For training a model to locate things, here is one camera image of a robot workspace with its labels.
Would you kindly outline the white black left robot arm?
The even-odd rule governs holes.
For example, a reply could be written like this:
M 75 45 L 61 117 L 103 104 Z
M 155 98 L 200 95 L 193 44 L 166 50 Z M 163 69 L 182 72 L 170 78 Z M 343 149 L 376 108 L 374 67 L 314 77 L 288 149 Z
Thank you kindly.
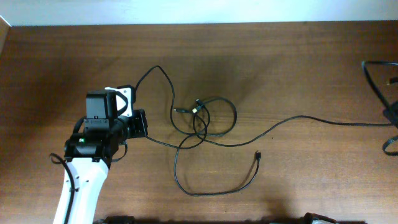
M 50 156 L 65 171 L 54 223 L 92 223 L 113 156 L 128 139 L 147 136 L 145 112 L 133 108 L 135 93 L 131 85 L 87 93 L 86 116 L 66 140 L 64 156 Z

